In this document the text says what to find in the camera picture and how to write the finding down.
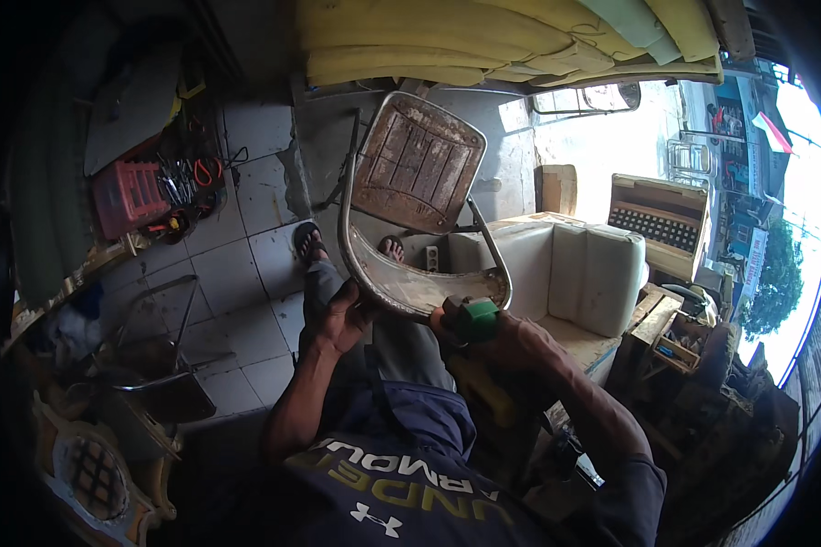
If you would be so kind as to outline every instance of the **tiled floor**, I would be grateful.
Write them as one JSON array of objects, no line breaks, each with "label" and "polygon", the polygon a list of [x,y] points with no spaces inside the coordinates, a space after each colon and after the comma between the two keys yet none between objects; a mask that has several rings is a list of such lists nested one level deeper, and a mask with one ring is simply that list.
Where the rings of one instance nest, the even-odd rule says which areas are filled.
[{"label": "tiled floor", "polygon": [[[299,220],[286,203],[284,168],[274,155],[289,147],[291,109],[244,103],[226,107],[225,120],[230,155],[247,146],[253,160],[238,167],[238,188],[229,184],[225,208],[183,242],[149,248],[102,280],[101,323],[114,328],[140,292],[197,275],[184,354],[199,363],[234,353],[197,372],[217,408],[210,420],[271,407],[291,379],[304,326],[304,270],[291,243]],[[190,284],[180,285],[137,302],[129,336],[176,339],[190,293]]]}]

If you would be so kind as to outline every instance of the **red and white flag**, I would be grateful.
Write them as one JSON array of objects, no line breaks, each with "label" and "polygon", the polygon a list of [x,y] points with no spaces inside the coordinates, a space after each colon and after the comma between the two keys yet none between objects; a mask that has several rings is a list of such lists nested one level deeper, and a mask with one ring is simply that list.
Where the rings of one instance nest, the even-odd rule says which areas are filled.
[{"label": "red and white flag", "polygon": [[766,140],[769,141],[769,147],[772,148],[772,151],[784,152],[785,154],[793,153],[788,139],[782,135],[781,131],[776,129],[776,125],[763,112],[758,112],[751,120],[751,124],[764,130]]}]

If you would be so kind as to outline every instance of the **person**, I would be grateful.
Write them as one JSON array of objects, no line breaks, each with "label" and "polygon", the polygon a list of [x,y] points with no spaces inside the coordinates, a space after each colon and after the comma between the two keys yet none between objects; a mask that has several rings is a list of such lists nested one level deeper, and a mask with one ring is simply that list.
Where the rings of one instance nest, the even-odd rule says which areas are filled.
[{"label": "person", "polygon": [[[654,544],[666,483],[641,427],[547,331],[503,311],[495,340],[470,350],[537,373],[605,478],[592,504],[558,525],[468,467],[475,429],[441,361],[443,310],[428,326],[377,315],[355,281],[342,282],[314,224],[299,227],[295,241],[308,264],[300,357],[263,425],[263,465],[240,491],[218,500],[222,544],[231,537],[271,544]],[[378,249],[404,260],[395,237]],[[369,325],[372,343],[364,345]]]}]

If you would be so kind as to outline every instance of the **banner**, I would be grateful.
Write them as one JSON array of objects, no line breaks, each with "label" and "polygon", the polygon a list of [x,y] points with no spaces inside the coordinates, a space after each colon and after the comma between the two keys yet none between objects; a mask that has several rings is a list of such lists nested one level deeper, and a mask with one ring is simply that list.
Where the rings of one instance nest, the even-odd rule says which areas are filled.
[{"label": "banner", "polygon": [[760,272],[764,268],[764,255],[766,254],[766,237],[768,232],[754,228],[754,235],[751,236],[751,245],[748,247],[748,259],[745,261],[745,285],[742,288],[743,296],[754,299],[757,291],[757,282],[760,281]]}]

